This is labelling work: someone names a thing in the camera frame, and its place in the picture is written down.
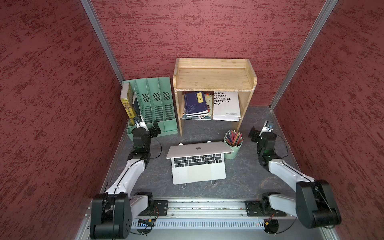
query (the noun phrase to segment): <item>wooden shelf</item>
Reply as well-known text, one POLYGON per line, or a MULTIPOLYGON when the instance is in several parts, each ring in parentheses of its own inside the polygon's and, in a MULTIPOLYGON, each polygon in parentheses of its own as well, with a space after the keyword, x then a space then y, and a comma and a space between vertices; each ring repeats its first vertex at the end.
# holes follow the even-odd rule
POLYGON ((252 91, 244 69, 180 68, 177 91, 252 91))
POLYGON ((180 135, 183 135, 183 91, 238 92, 241 117, 233 124, 239 130, 256 84, 256 74, 249 59, 178 58, 173 87, 180 135))

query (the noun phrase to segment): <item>mint green file organizer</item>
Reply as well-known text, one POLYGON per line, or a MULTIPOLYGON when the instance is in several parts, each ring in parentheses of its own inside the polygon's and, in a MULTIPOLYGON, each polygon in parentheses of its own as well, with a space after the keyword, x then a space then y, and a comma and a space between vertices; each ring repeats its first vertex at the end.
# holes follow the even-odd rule
MULTIPOLYGON (((169 77, 140 78, 126 80, 130 83, 139 103, 140 113, 148 128, 152 127, 155 120, 159 124, 161 133, 158 136, 177 134, 177 123, 173 107, 172 92, 169 77)), ((136 126, 130 126, 128 121, 127 134, 132 140, 132 130, 136 126)))

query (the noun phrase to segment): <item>laptop keyboard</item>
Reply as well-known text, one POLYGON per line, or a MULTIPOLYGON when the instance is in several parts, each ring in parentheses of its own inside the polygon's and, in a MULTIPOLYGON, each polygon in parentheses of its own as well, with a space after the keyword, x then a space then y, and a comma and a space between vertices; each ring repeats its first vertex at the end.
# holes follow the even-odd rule
POLYGON ((188 167, 203 164, 214 164, 222 162, 221 153, 209 154, 209 155, 198 155, 192 157, 175 157, 175 167, 188 167))

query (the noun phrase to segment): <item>book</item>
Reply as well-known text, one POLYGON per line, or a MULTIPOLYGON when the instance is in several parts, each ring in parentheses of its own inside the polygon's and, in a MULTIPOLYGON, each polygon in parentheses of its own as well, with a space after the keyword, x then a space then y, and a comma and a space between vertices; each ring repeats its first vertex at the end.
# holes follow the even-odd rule
POLYGON ((215 92, 213 104, 213 120, 238 122, 240 106, 237 92, 215 92))
POLYGON ((133 89, 129 83, 124 83, 121 87, 120 101, 128 114, 129 118, 136 117, 136 111, 133 108, 133 89))
POLYGON ((184 102, 186 115, 208 113, 207 103, 202 92, 184 94, 184 102))
POLYGON ((133 93, 133 108, 136 111, 137 115, 140 115, 139 102, 137 101, 136 94, 133 93))
POLYGON ((207 103, 208 113, 197 114, 197 115, 186 115, 185 106, 184 106, 183 119, 212 120, 213 96, 207 93, 207 94, 204 94, 204 98, 205 98, 205 102, 207 103))

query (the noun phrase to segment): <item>yellow book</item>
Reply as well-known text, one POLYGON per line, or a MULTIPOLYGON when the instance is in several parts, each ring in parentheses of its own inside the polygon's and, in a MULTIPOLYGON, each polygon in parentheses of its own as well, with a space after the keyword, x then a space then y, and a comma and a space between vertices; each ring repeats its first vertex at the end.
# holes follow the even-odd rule
POLYGON ((136 111, 133 108, 133 89, 129 83, 123 83, 120 94, 120 101, 125 108, 129 118, 136 117, 136 111))

